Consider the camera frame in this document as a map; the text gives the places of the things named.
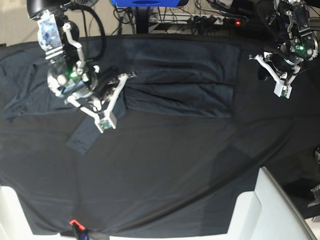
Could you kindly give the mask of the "blue plastic bin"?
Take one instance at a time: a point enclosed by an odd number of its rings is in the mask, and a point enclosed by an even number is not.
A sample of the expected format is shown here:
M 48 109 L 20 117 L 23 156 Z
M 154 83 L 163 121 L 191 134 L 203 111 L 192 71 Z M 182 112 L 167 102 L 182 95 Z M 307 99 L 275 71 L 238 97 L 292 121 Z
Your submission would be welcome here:
M 189 0 L 111 0 L 117 7 L 183 7 Z

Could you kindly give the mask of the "white foam block left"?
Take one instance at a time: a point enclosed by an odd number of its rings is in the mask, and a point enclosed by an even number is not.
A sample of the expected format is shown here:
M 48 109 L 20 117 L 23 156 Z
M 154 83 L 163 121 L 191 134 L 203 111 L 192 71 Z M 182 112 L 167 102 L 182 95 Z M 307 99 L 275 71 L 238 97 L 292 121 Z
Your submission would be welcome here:
M 0 239 L 1 240 L 60 240 L 60 234 L 34 235 L 23 212 L 16 192 L 0 186 Z

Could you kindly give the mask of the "white power strip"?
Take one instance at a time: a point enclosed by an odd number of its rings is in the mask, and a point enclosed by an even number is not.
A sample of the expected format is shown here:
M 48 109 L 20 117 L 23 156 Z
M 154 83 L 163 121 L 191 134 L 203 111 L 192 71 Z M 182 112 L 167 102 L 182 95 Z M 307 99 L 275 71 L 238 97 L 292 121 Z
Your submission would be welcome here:
M 188 13 L 153 13 L 149 18 L 149 23 L 152 24 L 197 24 L 197 23 L 213 23 L 222 25 L 224 16 L 221 15 L 197 15 Z

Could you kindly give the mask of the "grey metal bracket right edge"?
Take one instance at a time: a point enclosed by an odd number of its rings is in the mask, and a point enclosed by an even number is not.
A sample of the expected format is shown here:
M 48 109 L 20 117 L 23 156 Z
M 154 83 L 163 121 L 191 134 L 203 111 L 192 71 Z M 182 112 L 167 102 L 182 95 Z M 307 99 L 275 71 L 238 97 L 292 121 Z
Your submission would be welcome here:
M 310 191 L 313 194 L 314 200 L 308 204 L 307 206 L 308 208 L 311 208 L 320 204 L 320 186 L 317 185 L 316 187 L 312 188 Z

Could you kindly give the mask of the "dark grey long-sleeve T-shirt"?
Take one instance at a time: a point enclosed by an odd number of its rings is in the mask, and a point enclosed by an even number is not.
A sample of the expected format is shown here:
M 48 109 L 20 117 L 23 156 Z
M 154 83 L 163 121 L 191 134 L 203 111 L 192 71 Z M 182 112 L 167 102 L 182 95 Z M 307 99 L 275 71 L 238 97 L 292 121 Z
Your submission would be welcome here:
M 102 69 L 137 76 L 117 100 L 117 128 L 99 133 L 91 117 L 48 89 L 37 43 L 2 48 L 0 156 L 218 153 L 240 132 L 233 120 L 240 53 L 223 43 L 110 38 Z

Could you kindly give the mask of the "blue clamp at bottom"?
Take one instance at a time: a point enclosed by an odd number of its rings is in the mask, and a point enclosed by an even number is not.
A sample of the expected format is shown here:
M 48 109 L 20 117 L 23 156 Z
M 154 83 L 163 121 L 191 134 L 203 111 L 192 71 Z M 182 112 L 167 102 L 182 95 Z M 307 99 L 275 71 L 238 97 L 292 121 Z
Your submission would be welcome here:
M 72 219 L 69 224 L 71 225 L 72 232 L 77 240 L 91 240 L 88 230 L 76 219 Z

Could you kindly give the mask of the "black table leg post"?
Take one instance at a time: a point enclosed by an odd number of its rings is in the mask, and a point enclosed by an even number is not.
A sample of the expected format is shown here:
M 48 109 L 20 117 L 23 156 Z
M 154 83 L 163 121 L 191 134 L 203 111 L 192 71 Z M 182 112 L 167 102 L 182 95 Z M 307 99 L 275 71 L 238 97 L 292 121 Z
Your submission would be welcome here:
M 149 33 L 149 20 L 154 7 L 134 7 L 135 26 L 137 34 Z

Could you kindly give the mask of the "black table cloth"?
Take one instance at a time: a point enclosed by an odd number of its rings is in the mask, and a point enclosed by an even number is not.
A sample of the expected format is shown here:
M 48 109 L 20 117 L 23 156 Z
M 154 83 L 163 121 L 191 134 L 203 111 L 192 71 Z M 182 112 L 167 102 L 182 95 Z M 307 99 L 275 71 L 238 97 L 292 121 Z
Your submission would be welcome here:
M 272 80 L 258 79 L 259 64 L 249 60 L 249 55 L 263 50 L 259 43 L 191 35 L 109 36 L 104 57 L 111 38 L 238 47 L 232 118 L 239 134 L 217 153 L 0 156 L 0 183 L 17 193 L 33 233 L 66 232 L 71 229 L 70 220 L 76 219 L 90 230 L 117 237 L 224 234 L 237 197 L 254 189 L 262 166 L 270 170 L 304 218 L 320 214 L 319 206 L 308 207 L 313 200 L 311 189 L 320 183 L 314 159 L 320 144 L 318 58 L 304 65 L 286 99 L 274 94 Z

